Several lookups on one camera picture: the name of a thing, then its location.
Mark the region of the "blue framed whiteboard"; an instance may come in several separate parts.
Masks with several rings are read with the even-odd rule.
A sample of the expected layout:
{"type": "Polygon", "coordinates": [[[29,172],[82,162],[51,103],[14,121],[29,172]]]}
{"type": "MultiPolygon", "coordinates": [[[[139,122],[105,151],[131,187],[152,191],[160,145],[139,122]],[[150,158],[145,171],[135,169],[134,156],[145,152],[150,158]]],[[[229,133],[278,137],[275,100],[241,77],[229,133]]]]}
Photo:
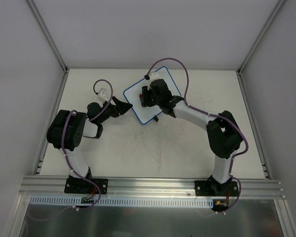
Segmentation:
{"type": "MultiPolygon", "coordinates": [[[[161,79],[165,80],[172,95],[182,96],[167,67],[162,66],[155,71],[161,79]]],[[[158,106],[146,108],[142,107],[139,95],[142,93],[142,87],[146,86],[147,84],[148,81],[142,78],[135,84],[125,89],[123,92],[123,95],[127,102],[133,105],[132,110],[142,125],[147,124],[148,122],[153,120],[155,116],[158,116],[162,113],[162,110],[158,106]]]]}

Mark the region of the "red whiteboard eraser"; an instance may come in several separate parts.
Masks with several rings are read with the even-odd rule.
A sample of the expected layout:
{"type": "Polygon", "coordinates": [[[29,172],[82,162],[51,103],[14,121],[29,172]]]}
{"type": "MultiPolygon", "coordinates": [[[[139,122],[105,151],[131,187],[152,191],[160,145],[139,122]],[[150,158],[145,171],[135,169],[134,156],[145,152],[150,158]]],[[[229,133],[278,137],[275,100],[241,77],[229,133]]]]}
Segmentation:
{"type": "Polygon", "coordinates": [[[141,106],[142,107],[145,107],[146,105],[145,105],[144,95],[143,94],[140,94],[139,95],[139,98],[140,98],[141,106]]]}

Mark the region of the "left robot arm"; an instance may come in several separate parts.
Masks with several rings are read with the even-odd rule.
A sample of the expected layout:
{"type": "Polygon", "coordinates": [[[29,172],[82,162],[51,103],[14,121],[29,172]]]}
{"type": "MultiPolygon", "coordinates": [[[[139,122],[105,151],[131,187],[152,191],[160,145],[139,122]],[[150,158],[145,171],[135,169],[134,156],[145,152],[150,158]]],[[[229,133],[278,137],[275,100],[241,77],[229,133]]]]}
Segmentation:
{"type": "Polygon", "coordinates": [[[102,105],[92,102],[87,112],[60,110],[48,128],[46,139],[65,158],[70,169],[70,178],[76,179],[76,187],[83,193],[93,188],[92,173],[79,148],[83,137],[99,139],[103,133],[103,123],[109,118],[117,118],[128,112],[133,105],[116,97],[113,102],[102,105]]]}

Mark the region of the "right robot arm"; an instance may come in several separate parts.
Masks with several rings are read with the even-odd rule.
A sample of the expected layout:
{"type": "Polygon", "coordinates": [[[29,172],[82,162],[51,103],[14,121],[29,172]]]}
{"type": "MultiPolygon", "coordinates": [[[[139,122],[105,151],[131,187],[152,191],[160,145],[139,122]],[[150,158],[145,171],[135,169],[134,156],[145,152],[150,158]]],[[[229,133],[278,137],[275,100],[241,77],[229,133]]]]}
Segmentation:
{"type": "Polygon", "coordinates": [[[171,93],[165,80],[148,75],[144,78],[148,84],[142,87],[139,95],[142,107],[158,106],[164,114],[188,121],[207,132],[215,164],[212,175],[200,190],[211,196],[226,194],[232,181],[233,158],[244,141],[233,115],[229,111],[214,115],[191,107],[183,97],[171,93]]]}

